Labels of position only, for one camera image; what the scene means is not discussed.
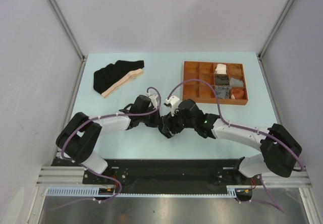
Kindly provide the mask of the aluminium frame post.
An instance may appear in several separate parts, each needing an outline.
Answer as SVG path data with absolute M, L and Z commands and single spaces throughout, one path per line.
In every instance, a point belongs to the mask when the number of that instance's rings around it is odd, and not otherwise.
M 260 49 L 258 53 L 258 58 L 261 60 L 265 53 L 267 52 L 268 48 L 270 47 L 271 43 L 273 42 L 276 34 L 280 30 L 282 24 L 284 23 L 288 13 L 290 12 L 291 8 L 293 7 L 294 3 L 296 0 L 287 0 L 278 16 L 276 19 L 273 28 L 271 29 L 268 37 L 266 38 L 262 48 Z
M 71 44 L 74 52 L 78 56 L 78 58 L 81 60 L 81 62 L 84 61 L 85 55 L 82 52 L 79 43 L 77 42 L 74 33 L 71 30 L 71 27 L 68 24 L 67 19 L 65 18 L 57 0 L 46 0 L 49 4 L 49 7 L 51 8 L 54 16 L 56 17 L 58 23 L 60 24 L 63 32 L 65 33 L 69 43 Z

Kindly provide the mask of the aluminium front rail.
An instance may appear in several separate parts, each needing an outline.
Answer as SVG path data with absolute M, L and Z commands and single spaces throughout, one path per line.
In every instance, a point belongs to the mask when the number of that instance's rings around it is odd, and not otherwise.
M 77 166 L 43 166 L 36 181 L 37 186 L 70 186 L 80 187 L 87 174 L 83 167 Z M 279 177 L 272 173 L 262 175 L 269 188 L 310 188 L 307 172 L 293 172 L 289 178 Z

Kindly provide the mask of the black underwear beige waistband front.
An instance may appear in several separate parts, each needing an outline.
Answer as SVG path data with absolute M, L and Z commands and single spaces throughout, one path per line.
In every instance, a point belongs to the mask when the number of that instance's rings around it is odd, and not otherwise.
M 179 116 L 173 116 L 171 113 L 162 116 L 158 123 L 159 132 L 168 139 L 172 138 L 178 133 L 181 133 L 183 129 L 184 127 Z

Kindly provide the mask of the right aluminium frame post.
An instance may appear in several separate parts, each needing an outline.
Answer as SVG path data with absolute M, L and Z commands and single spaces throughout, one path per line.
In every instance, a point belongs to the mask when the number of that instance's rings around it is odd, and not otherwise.
M 266 38 L 262 48 L 260 49 L 258 53 L 258 58 L 261 60 L 265 53 L 267 52 L 268 48 L 270 47 L 271 43 L 273 42 L 276 34 L 280 30 L 282 24 L 284 23 L 288 13 L 290 12 L 291 8 L 293 7 L 294 3 L 296 0 L 287 0 L 278 16 L 276 19 L 273 28 L 271 29 L 268 37 Z

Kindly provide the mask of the black underwear beige waistband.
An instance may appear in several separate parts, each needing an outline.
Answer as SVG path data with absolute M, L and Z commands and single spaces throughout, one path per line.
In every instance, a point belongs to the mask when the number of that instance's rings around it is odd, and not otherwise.
M 158 123 L 159 132 L 168 139 L 172 138 L 178 133 L 181 133 L 183 129 L 184 127 L 179 116 L 173 116 L 171 113 L 162 116 Z
M 102 97 L 107 98 L 124 84 L 143 74 L 144 60 L 123 61 L 97 70 L 93 74 L 93 89 Z

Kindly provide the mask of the orange rolled cloth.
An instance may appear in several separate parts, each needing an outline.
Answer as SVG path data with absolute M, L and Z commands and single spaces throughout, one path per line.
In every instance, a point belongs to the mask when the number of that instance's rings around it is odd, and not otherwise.
M 231 89 L 231 98 L 232 99 L 244 99 L 245 91 L 240 88 Z

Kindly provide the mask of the dark grey rolled cloth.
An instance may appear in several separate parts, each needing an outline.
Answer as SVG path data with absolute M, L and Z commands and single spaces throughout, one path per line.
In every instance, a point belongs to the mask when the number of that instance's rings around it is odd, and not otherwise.
M 228 75 L 215 75 L 214 83 L 217 86 L 230 85 L 230 80 Z

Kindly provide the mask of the grey striped boxer underwear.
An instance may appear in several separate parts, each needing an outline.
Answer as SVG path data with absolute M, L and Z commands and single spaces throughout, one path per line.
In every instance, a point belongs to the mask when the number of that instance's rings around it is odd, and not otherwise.
M 217 97 L 220 99 L 229 99 L 230 98 L 230 92 L 231 92 L 231 86 L 230 85 L 216 85 L 215 91 L 217 94 Z

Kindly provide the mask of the wooden compartment tray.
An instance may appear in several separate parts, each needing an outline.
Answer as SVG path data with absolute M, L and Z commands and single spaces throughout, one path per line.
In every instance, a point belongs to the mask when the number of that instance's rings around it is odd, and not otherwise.
M 220 99 L 217 97 L 215 91 L 214 72 L 217 64 L 227 65 L 226 75 L 230 78 L 240 79 L 244 82 L 244 87 L 231 87 L 240 88 L 245 91 L 244 99 L 232 99 L 231 92 L 229 99 Z M 244 69 L 242 64 L 237 63 L 211 63 L 211 62 L 184 62 L 183 79 L 190 80 L 190 82 L 183 85 L 183 99 L 193 99 L 198 103 L 220 103 L 230 105 L 246 105 L 248 102 L 247 88 L 245 82 Z

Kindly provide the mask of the black underwear beige waistband back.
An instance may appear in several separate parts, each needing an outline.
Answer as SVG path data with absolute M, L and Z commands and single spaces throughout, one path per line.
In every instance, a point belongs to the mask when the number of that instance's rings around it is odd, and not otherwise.
M 107 98 L 124 84 L 143 74 L 144 60 L 123 61 L 97 70 L 93 74 L 93 89 L 102 97 Z

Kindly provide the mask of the white rolled cloth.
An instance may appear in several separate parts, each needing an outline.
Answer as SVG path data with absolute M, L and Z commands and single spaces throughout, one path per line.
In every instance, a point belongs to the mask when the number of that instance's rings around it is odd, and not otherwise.
M 227 73 L 227 65 L 225 65 L 225 64 L 217 64 L 216 67 L 215 67 L 214 72 L 216 74 L 225 75 Z

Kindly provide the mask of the light grey rolled cloth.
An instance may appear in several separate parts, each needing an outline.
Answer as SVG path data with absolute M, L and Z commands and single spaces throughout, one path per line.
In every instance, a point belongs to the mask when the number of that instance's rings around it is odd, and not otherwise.
M 244 87 L 244 82 L 236 78 L 230 78 L 229 84 L 231 87 Z

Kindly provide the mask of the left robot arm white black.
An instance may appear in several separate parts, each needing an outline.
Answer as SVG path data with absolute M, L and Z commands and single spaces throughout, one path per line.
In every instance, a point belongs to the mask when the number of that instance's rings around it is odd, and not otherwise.
M 107 183 L 112 172 L 108 163 L 94 151 L 100 135 L 114 131 L 126 131 L 144 123 L 156 128 L 160 118 L 158 107 L 160 99 L 157 94 L 139 95 L 134 103 L 119 110 L 111 117 L 95 117 L 79 112 L 68 122 L 56 139 L 58 148 L 64 151 L 63 156 L 83 167 L 94 171 L 94 178 L 100 183 Z

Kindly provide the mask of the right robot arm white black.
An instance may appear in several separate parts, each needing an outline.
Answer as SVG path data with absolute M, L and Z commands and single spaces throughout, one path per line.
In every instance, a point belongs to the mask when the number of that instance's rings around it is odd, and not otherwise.
M 203 113 L 192 99 L 181 101 L 172 96 L 164 104 L 171 109 L 165 119 L 169 138 L 189 128 L 202 138 L 230 140 L 259 151 L 258 155 L 239 159 L 233 171 L 236 183 L 245 184 L 251 177 L 267 172 L 288 178 L 295 170 L 302 147 L 284 126 L 251 128 L 236 125 L 219 115 Z

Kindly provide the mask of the left aluminium frame post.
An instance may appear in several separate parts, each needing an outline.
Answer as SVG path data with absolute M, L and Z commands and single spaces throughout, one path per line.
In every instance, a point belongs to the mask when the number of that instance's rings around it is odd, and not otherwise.
M 49 4 L 49 7 L 51 8 L 54 16 L 56 17 L 58 23 L 60 24 L 63 32 L 65 33 L 69 43 L 71 44 L 74 52 L 78 56 L 78 58 L 81 60 L 81 62 L 84 61 L 85 55 L 82 52 L 79 43 L 77 42 L 74 33 L 71 30 L 71 27 L 68 24 L 67 19 L 65 18 L 57 0 L 46 0 Z

